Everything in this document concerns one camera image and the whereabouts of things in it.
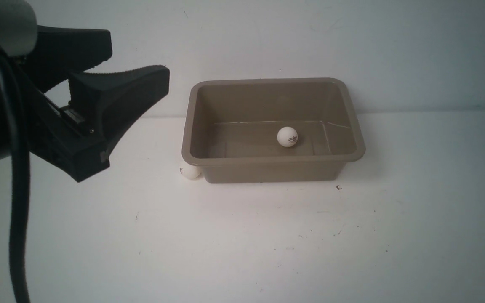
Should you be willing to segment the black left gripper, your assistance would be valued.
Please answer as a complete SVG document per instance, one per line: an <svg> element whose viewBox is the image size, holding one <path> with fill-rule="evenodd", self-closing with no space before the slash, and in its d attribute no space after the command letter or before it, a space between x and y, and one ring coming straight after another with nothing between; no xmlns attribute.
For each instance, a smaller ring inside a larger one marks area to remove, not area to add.
<svg viewBox="0 0 485 303"><path fill-rule="evenodd" d="M112 54L107 29L39 26L33 51L12 67L24 103L29 151L78 182L108 168L122 136L169 92L170 70L162 65L84 72ZM58 108L45 93L65 80L71 100ZM9 155L0 93L0 159Z"/></svg>

